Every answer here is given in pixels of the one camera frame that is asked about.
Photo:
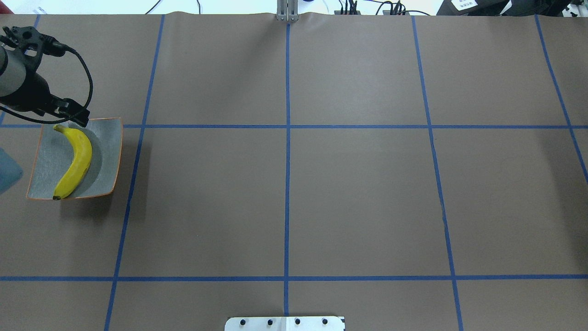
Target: blue object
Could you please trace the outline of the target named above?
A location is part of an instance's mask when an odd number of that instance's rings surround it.
[[[22,168],[0,148],[0,194],[22,178]]]

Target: white label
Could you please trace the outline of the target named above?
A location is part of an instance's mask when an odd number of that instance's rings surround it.
[[[451,0],[451,3],[458,11],[463,11],[471,7],[477,6],[476,0]]]

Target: black cable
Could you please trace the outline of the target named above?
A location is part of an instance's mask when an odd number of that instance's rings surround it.
[[[68,116],[66,118],[63,118],[61,120],[56,120],[56,121],[44,121],[44,120],[37,120],[36,118],[31,118],[31,117],[27,117],[24,115],[20,115],[19,113],[12,111],[2,105],[0,105],[0,110],[7,112],[8,114],[14,116],[14,117],[18,117],[22,120],[25,121],[29,121],[29,122],[33,122],[33,123],[39,123],[39,124],[60,124],[60,123],[64,123],[67,122],[75,117],[77,117],[79,114],[82,114],[84,111],[87,110],[88,106],[90,105],[90,101],[92,101],[92,94],[94,92],[94,83],[92,82],[92,76],[90,75],[90,70],[88,69],[88,66],[86,65],[86,62],[83,60],[82,56],[73,48],[71,47],[67,47],[66,51],[70,52],[71,54],[74,54],[79,62],[82,64],[82,67],[84,69],[84,71],[86,72],[86,75],[88,76],[88,84],[89,84],[89,89],[88,89],[88,98],[86,99],[86,103],[84,104],[83,108],[78,111],[76,114]]]
[[[157,3],[155,5],[153,5],[153,7],[151,7],[150,10],[148,10],[145,15],[147,15],[148,13],[150,13],[155,7],[157,7],[157,5],[159,5],[159,3],[161,2],[161,0],[157,0]]]
[[[382,6],[384,6],[385,4],[389,4],[390,5],[390,11],[392,11],[392,6],[394,6],[394,4],[392,3],[392,1],[384,1],[380,4],[380,7],[377,8],[376,11],[376,15],[379,14],[380,9],[382,9]]]
[[[420,12],[421,14],[425,14],[425,15],[427,15],[427,16],[430,16],[429,14],[427,14],[427,13],[425,13],[425,12],[422,12],[422,11],[401,11],[401,12],[399,12],[397,15],[402,15],[402,14],[404,14],[404,13],[406,13],[406,12]]]
[[[400,11],[400,1],[394,4],[394,7],[390,10],[390,15],[396,15]]]

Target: blue tape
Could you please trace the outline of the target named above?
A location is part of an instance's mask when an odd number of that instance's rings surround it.
[[[211,129],[284,129],[285,125],[279,124],[145,124],[138,127],[145,128],[211,128]]]
[[[286,25],[286,192],[284,203],[284,316],[288,316],[290,276],[290,24]]]
[[[0,282],[112,282],[113,277],[0,276]]]
[[[452,279],[452,276],[290,276],[292,282],[396,282]]]
[[[588,274],[478,274],[455,276],[456,280],[588,279]]]
[[[33,27],[35,29],[37,29],[39,27],[39,21],[41,20],[41,15],[37,14],[37,17],[35,18],[35,24],[33,25]]]
[[[411,16],[412,19],[412,31],[413,35],[415,36],[415,48],[416,48],[416,58],[419,64],[419,76],[420,76],[420,86],[423,93],[423,103],[425,105],[425,114],[427,117],[427,125],[429,126],[429,141],[431,144],[431,153],[433,155],[433,166],[435,168],[435,179],[437,181],[437,193],[439,194],[439,202],[441,203],[441,213],[443,217],[443,227],[445,228],[445,245],[447,248],[447,259],[449,260],[449,270],[451,272],[451,276],[453,277],[452,286],[453,286],[453,300],[455,302],[455,311],[457,315],[457,326],[460,331],[463,331],[463,320],[462,320],[462,310],[461,305],[459,303],[459,292],[457,291],[457,281],[455,280],[455,267],[453,265],[453,252],[451,249],[451,239],[449,237],[449,226],[447,225],[447,214],[445,212],[445,200],[443,199],[443,188],[441,186],[441,176],[439,174],[439,163],[437,162],[437,151],[435,150],[435,138],[433,137],[433,127],[431,124],[431,115],[429,112],[429,102],[427,98],[427,90],[425,87],[425,75],[423,73],[423,62],[420,56],[420,48],[419,48],[419,37],[416,30],[416,21],[415,17]]]
[[[2,124],[0,128],[40,128],[40,124]]]
[[[131,212],[131,202],[133,200],[133,193],[135,191],[135,181],[137,178],[137,169],[139,168],[139,160],[141,158],[141,148],[143,146],[143,137],[145,135],[145,123],[147,122],[147,115],[149,114],[149,102],[151,99],[151,90],[153,88],[153,80],[155,79],[155,71],[157,69],[157,59],[159,55],[159,46],[161,44],[161,36],[163,34],[163,23],[165,22],[165,15],[161,15],[161,21],[159,23],[159,33],[157,36],[157,44],[155,46],[155,55],[153,56],[153,66],[151,68],[151,77],[149,79],[149,87],[147,89],[147,97],[145,100],[145,110],[143,111],[143,121],[141,133],[139,134],[139,142],[137,144],[137,152],[135,155],[135,164],[133,165],[133,174],[131,177],[131,186],[129,188],[129,196],[126,201],[125,219],[122,224],[121,240],[118,246],[118,253],[116,255],[116,264],[114,270],[114,278],[112,281],[111,295],[108,301],[108,310],[106,311],[106,321],[104,323],[104,331],[108,331],[110,328],[110,321],[112,316],[112,308],[114,307],[114,299],[116,296],[116,284],[118,282],[118,275],[121,269],[122,251],[125,245],[126,229],[129,224],[129,214]]]
[[[578,146],[576,135],[574,133],[574,129],[572,128],[572,122],[570,121],[570,116],[567,113],[566,104],[563,102],[562,92],[559,90],[559,85],[557,84],[557,79],[555,78],[555,73],[553,72],[551,61],[549,60],[549,54],[547,53],[547,47],[545,46],[545,40],[543,39],[543,31],[541,30],[541,23],[539,22],[539,16],[537,14],[535,14],[535,24],[537,25],[537,32],[539,33],[539,39],[541,40],[541,46],[543,47],[543,55],[545,56],[547,69],[549,69],[549,74],[552,77],[553,86],[555,87],[557,98],[559,99],[559,104],[562,106],[563,116],[566,118],[566,123],[568,127],[570,127],[570,136],[572,136],[574,148],[576,149],[576,154],[578,155],[578,159],[580,160],[580,166],[582,167],[582,172],[584,173],[584,179],[588,183],[588,170],[586,170],[586,164],[584,163],[584,158],[582,157],[580,146]]]
[[[283,282],[282,276],[118,277],[119,282]]]

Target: metal plate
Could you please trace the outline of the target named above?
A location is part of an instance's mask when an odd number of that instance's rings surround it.
[[[345,331],[345,317],[233,317],[226,321],[225,331]]]

